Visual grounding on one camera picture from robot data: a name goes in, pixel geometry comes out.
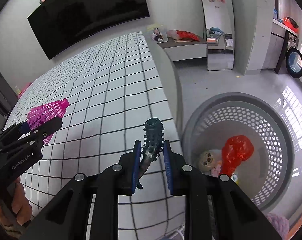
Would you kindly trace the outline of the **person's left hand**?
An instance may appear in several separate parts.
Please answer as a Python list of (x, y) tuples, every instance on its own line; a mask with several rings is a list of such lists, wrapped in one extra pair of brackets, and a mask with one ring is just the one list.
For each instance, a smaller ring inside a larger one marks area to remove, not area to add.
[(14, 181), (14, 193), (11, 203), (11, 211), (4, 210), (5, 203), (0, 199), (0, 225), (7, 234), (19, 237), (21, 227), (31, 220), (32, 207), (25, 195), (20, 178)]

